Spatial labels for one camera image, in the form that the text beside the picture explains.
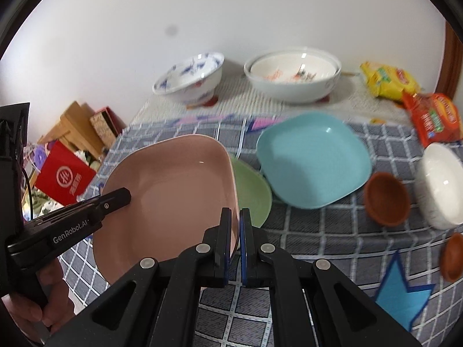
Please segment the person's left hand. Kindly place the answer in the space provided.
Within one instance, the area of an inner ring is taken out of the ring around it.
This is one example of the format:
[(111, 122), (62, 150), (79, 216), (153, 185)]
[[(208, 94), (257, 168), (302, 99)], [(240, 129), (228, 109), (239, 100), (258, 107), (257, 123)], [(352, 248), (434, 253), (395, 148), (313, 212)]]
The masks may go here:
[(1, 299), (16, 325), (33, 342), (40, 342), (34, 325), (44, 324), (50, 333), (57, 332), (75, 316), (75, 305), (69, 299), (69, 287), (58, 259), (54, 259), (38, 272), (40, 283), (49, 287), (48, 304), (44, 309), (28, 298), (18, 294), (8, 294)]

